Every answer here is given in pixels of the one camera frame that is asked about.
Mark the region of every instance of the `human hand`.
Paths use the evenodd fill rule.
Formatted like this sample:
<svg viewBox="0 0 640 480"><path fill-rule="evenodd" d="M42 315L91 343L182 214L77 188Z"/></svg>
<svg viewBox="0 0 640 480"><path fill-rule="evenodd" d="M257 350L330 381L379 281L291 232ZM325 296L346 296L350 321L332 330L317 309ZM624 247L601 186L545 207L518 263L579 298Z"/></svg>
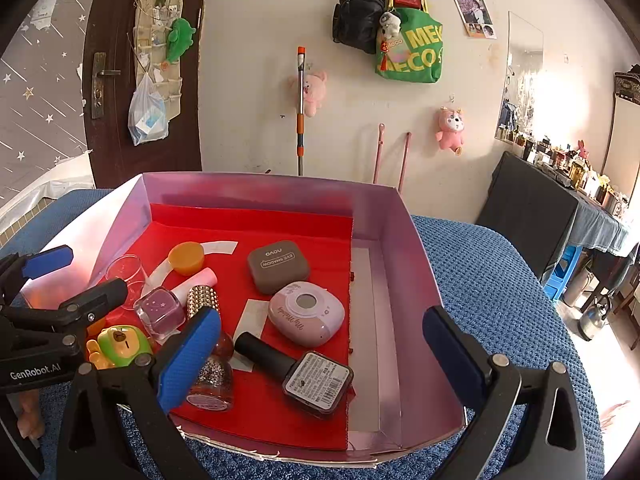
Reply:
<svg viewBox="0 0 640 480"><path fill-rule="evenodd" d="M40 438L44 434L44 421L40 414L38 390L20 392L18 400L22 414L18 417L18 431L22 438Z"/></svg>

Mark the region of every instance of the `pink cap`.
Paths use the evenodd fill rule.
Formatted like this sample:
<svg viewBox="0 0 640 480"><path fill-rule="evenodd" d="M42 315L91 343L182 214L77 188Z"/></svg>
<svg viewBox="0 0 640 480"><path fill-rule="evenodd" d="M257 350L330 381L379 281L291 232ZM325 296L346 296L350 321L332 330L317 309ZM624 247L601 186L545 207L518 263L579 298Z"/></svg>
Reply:
<svg viewBox="0 0 640 480"><path fill-rule="evenodd" d="M209 285L214 286L218 282L218 277L213 270L209 269L209 267L205 267L197 274L191 276L188 280L185 280L180 285L172 289L172 293L175 294L175 297L178 298L180 304L185 306L187 303L187 295L191 290L192 286L196 285Z"/></svg>

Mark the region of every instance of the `metal kettle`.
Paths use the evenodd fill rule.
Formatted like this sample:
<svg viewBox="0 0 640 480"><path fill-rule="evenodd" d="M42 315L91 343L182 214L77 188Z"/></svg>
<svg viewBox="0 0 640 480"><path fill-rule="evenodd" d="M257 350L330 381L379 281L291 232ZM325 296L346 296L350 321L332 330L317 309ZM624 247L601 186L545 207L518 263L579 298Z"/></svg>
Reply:
<svg viewBox="0 0 640 480"><path fill-rule="evenodd" d="M611 298L603 296L591 305L578 322L578 329L583 338L591 341L605 325L607 316L611 312Z"/></svg>

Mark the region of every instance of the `blue textured grip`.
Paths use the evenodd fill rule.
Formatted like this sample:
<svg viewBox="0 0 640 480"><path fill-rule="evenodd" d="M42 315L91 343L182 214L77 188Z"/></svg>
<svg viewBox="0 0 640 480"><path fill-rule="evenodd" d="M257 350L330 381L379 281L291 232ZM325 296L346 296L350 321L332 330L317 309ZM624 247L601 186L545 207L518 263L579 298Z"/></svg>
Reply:
<svg viewBox="0 0 640 480"><path fill-rule="evenodd" d="M482 374L435 308L427 309L422 316L422 336L447 376L460 404L479 410L486 399Z"/></svg>
<svg viewBox="0 0 640 480"><path fill-rule="evenodd" d="M22 268L22 275L25 278L35 280L36 278L49 274L54 270L68 266L71 264L73 259L74 252L71 247L66 245L55 247L48 251L44 251L43 253L30 256Z"/></svg>
<svg viewBox="0 0 640 480"><path fill-rule="evenodd" d="M158 377L158 403L165 413L180 406L220 337L220 314L210 309L182 342Z"/></svg>

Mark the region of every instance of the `screw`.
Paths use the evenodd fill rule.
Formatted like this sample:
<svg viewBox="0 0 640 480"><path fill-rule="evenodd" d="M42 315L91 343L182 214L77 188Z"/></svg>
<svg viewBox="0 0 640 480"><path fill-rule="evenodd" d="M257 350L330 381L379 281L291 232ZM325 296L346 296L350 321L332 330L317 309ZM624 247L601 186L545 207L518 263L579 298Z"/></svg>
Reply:
<svg viewBox="0 0 640 480"><path fill-rule="evenodd" d="M94 367L91 365L91 363L82 363L78 367L78 373L80 375L87 375L93 369L94 369Z"/></svg>
<svg viewBox="0 0 640 480"><path fill-rule="evenodd" d="M135 361L136 366L147 366L151 362L150 354L140 354L136 357Z"/></svg>
<svg viewBox="0 0 640 480"><path fill-rule="evenodd" d="M509 358L504 354L494 354L491 357L491 360L494 362L496 366L505 367L509 366Z"/></svg>
<svg viewBox="0 0 640 480"><path fill-rule="evenodd" d="M566 366L564 366L560 361L554 361L551 367L557 374L564 374L566 372Z"/></svg>

